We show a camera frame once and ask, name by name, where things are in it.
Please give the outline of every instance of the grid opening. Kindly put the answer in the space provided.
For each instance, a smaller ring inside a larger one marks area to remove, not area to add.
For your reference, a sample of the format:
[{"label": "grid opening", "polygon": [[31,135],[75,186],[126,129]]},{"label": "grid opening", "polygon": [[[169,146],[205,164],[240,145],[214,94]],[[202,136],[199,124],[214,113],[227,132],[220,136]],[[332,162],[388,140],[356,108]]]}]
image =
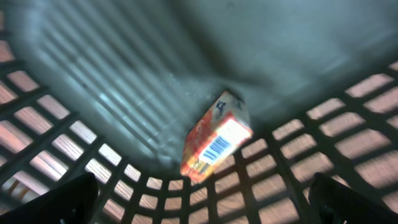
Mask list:
[{"label": "grid opening", "polygon": [[335,137],[336,135],[364,122],[365,120],[356,113],[344,113],[326,123],[323,123],[319,128],[325,135]]},{"label": "grid opening", "polygon": [[104,165],[98,162],[96,159],[91,159],[85,168],[88,172],[94,173],[97,180],[106,184],[109,178],[111,178],[111,171],[109,171]]},{"label": "grid opening", "polygon": [[227,224],[249,224],[249,220],[247,217],[243,216],[243,217],[234,219],[234,220],[228,222]]},{"label": "grid opening", "polygon": [[255,177],[263,172],[271,170],[276,167],[276,162],[271,155],[266,155],[263,158],[250,163],[246,166],[246,170],[250,177]]},{"label": "grid opening", "polygon": [[23,183],[26,187],[30,188],[39,195],[43,195],[49,191],[48,187],[46,187],[44,184],[40,183],[24,171],[19,171],[12,177],[17,179],[19,182]]},{"label": "grid opening", "polygon": [[395,71],[398,71],[398,61],[390,64],[389,68],[394,69]]},{"label": "grid opening", "polygon": [[59,137],[57,137],[52,142],[52,145],[56,147],[59,151],[67,155],[73,161],[77,160],[83,154],[84,151],[66,134],[61,134]]},{"label": "grid opening", "polygon": [[194,205],[206,199],[207,199],[207,188],[204,187],[200,190],[195,191],[190,195],[190,205]]},{"label": "grid opening", "polygon": [[14,116],[26,124],[30,129],[34,130],[37,134],[43,134],[52,127],[52,123],[50,121],[45,119],[30,106],[15,112]]},{"label": "grid opening", "polygon": [[288,135],[302,129],[304,127],[303,123],[297,119],[289,121],[287,124],[277,128],[272,132],[276,140],[282,140]]},{"label": "grid opening", "polygon": [[3,186],[1,186],[1,190],[11,197],[21,201],[22,203],[30,202],[39,196],[38,193],[34,192],[13,177],[11,177],[3,184]]},{"label": "grid opening", "polygon": [[220,193],[238,184],[239,184],[238,174],[236,172],[233,172],[232,174],[227,175],[226,177],[223,177],[222,179],[217,180],[215,182],[216,192]]},{"label": "grid opening", "polygon": [[335,146],[345,157],[355,159],[390,143],[380,132],[367,129],[338,142]]},{"label": "grid opening", "polygon": [[294,176],[300,182],[311,179],[316,172],[325,172],[332,168],[333,164],[330,162],[329,158],[320,152],[315,153],[291,167]]},{"label": "grid opening", "polygon": [[165,210],[180,210],[181,209],[181,197],[167,198],[164,205]]},{"label": "grid opening", "polygon": [[119,180],[119,182],[116,184],[114,191],[124,200],[129,201],[134,190],[132,187]]},{"label": "grid opening", "polygon": [[307,115],[311,119],[320,119],[344,106],[345,104],[341,100],[332,98],[308,111]]},{"label": "grid opening", "polygon": [[311,135],[303,134],[286,143],[284,146],[281,147],[280,150],[287,159],[291,159],[296,155],[299,155],[300,153],[313,148],[316,145],[317,143]]},{"label": "grid opening", "polygon": [[388,119],[387,121],[391,126],[395,127],[396,129],[398,129],[398,116],[395,116],[391,119]]},{"label": "grid opening", "polygon": [[90,128],[87,128],[87,126],[81,121],[74,122],[69,129],[71,129],[77,136],[79,136],[88,144],[93,143],[93,141],[97,138],[97,135]]},{"label": "grid opening", "polygon": [[299,215],[290,199],[283,199],[259,210],[261,223],[289,223],[299,219]]},{"label": "grid opening", "polygon": [[108,161],[110,161],[114,166],[117,166],[122,159],[122,157],[115,152],[107,144],[103,144],[99,149],[99,153]]},{"label": "grid opening", "polygon": [[359,98],[366,96],[372,91],[377,90],[392,81],[393,79],[385,74],[372,75],[355,86],[352,86],[346,92],[352,97]]},{"label": "grid opening", "polygon": [[0,121],[0,144],[13,153],[21,152],[29,144],[31,138],[17,129],[8,121]]},{"label": "grid opening", "polygon": [[169,183],[169,190],[182,190],[183,180],[171,180]]},{"label": "grid opening", "polygon": [[23,71],[12,72],[8,74],[7,77],[24,92],[32,91],[39,87],[39,85]]},{"label": "grid opening", "polygon": [[398,213],[398,191],[383,197],[383,202],[395,213]]},{"label": "grid opening", "polygon": [[258,139],[254,143],[246,146],[245,148],[242,149],[242,156],[247,159],[258,152],[261,152],[267,148],[267,143],[264,139]]},{"label": "grid opening", "polygon": [[279,174],[273,175],[272,177],[262,180],[252,186],[254,198],[258,202],[285,190],[285,182]]},{"label": "grid opening", "polygon": [[15,57],[10,50],[10,46],[5,40],[0,40],[0,62],[8,62],[11,60],[15,60]]},{"label": "grid opening", "polygon": [[0,81],[0,105],[15,100],[17,95]]},{"label": "grid opening", "polygon": [[355,167],[373,187],[381,188],[398,181],[398,151],[385,153]]},{"label": "grid opening", "polygon": [[109,215],[113,220],[120,222],[124,214],[124,208],[112,199],[109,199],[104,206],[103,212]]},{"label": "grid opening", "polygon": [[220,217],[244,207],[243,195],[241,192],[232,194],[217,202],[217,213]]},{"label": "grid opening", "polygon": [[157,197],[143,194],[139,201],[139,205],[144,208],[156,209]]},{"label": "grid opening", "polygon": [[398,87],[366,102],[365,107],[375,113],[386,113],[398,107]]},{"label": "grid opening", "polygon": [[180,218],[164,218],[161,224],[179,224]]},{"label": "grid opening", "polygon": [[135,215],[131,224],[152,224],[152,218],[143,215]]},{"label": "grid opening", "polygon": [[206,223],[208,220],[209,220],[209,212],[207,207],[189,214],[189,224]]},{"label": "grid opening", "polygon": [[156,179],[154,177],[149,177],[148,182],[147,182],[147,187],[150,187],[152,189],[160,190],[162,187],[162,180]]},{"label": "grid opening", "polygon": [[30,164],[54,181],[58,181],[68,170],[68,166],[51,153],[42,151],[35,156]]},{"label": "grid opening", "polygon": [[60,102],[50,95],[41,97],[37,100],[37,102],[57,119],[63,119],[70,114],[70,112],[64,106],[62,106]]},{"label": "grid opening", "polygon": [[136,168],[134,168],[130,164],[128,164],[127,167],[125,168],[124,174],[135,182],[137,182],[139,177],[141,176],[141,172],[139,172]]}]

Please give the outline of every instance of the cardboard box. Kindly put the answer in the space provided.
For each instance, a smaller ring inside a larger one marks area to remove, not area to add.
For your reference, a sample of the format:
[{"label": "cardboard box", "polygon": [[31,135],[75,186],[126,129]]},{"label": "cardboard box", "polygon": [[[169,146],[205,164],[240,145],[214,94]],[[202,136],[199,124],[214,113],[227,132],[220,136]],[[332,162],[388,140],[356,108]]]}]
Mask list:
[{"label": "cardboard box", "polygon": [[252,134],[244,103],[223,92],[185,139],[180,173],[204,181]]}]

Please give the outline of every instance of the barcode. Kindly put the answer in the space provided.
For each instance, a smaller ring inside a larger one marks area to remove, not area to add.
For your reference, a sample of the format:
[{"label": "barcode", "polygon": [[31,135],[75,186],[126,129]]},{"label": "barcode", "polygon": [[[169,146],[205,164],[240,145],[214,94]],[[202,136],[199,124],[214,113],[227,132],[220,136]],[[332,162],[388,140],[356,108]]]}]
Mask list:
[{"label": "barcode", "polygon": [[222,155],[222,153],[231,147],[231,143],[225,140],[223,137],[218,136],[207,148],[203,157],[209,159],[211,163],[216,162],[216,160]]}]

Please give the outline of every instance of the orange box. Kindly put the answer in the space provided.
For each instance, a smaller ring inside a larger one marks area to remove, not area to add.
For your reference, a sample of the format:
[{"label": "orange box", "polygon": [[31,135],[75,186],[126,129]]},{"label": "orange box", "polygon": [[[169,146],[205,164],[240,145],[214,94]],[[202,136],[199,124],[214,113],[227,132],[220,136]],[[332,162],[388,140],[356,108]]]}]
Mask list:
[{"label": "orange box", "polygon": [[185,139],[181,175],[204,181],[252,135],[244,103],[224,91]]}]

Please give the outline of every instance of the small box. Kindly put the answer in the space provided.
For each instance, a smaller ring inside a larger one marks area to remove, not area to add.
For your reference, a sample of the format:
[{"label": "small box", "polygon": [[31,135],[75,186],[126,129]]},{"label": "small box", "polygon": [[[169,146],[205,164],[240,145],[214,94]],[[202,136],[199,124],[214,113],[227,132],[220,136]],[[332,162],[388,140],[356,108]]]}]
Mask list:
[{"label": "small box", "polygon": [[224,91],[185,139],[181,175],[204,181],[252,135],[244,103]]}]

